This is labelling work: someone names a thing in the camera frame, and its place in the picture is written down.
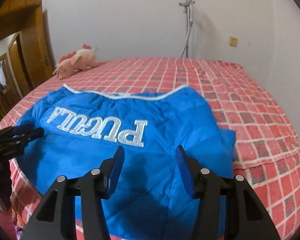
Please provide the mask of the pink sleeve forearm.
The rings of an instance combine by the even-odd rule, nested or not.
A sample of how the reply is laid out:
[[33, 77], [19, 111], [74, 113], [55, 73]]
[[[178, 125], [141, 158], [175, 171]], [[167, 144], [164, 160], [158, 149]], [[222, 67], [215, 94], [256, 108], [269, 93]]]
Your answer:
[[11, 207], [6, 212], [2, 212], [0, 210], [0, 226], [6, 233], [6, 235], [9, 237], [9, 239], [17, 240]]

